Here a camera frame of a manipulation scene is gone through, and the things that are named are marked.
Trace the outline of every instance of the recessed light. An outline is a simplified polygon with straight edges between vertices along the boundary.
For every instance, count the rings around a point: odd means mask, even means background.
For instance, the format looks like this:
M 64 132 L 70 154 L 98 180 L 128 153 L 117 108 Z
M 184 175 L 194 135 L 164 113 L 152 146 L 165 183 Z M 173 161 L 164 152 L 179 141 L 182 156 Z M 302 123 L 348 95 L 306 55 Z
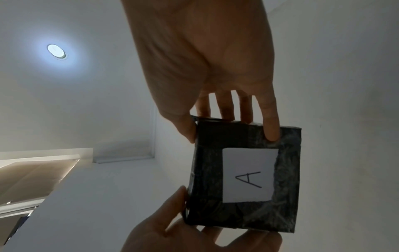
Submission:
M 58 59 L 64 59 L 67 55 L 65 54 L 64 50 L 61 49 L 61 47 L 55 45 L 55 44 L 49 44 L 47 46 L 47 50 L 56 58 Z

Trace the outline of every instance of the black wrapped package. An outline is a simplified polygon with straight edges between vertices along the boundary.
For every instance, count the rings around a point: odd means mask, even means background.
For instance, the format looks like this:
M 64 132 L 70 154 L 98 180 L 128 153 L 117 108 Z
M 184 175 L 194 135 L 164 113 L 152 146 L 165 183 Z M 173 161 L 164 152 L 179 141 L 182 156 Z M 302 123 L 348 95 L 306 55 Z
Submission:
M 189 225 L 294 232 L 301 129 L 281 127 L 266 140 L 262 125 L 197 118 Z

